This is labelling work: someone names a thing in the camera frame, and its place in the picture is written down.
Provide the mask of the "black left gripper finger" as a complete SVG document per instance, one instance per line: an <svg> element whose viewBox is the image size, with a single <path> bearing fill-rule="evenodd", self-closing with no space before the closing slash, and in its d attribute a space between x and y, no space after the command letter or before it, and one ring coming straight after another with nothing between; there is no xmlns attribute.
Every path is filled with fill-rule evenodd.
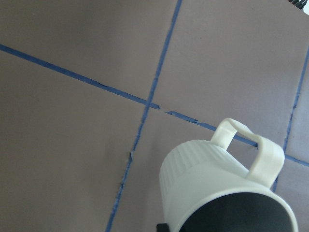
<svg viewBox="0 0 309 232"><path fill-rule="evenodd" d="M159 223L156 225L156 232L169 232L169 226L167 223Z"/></svg>

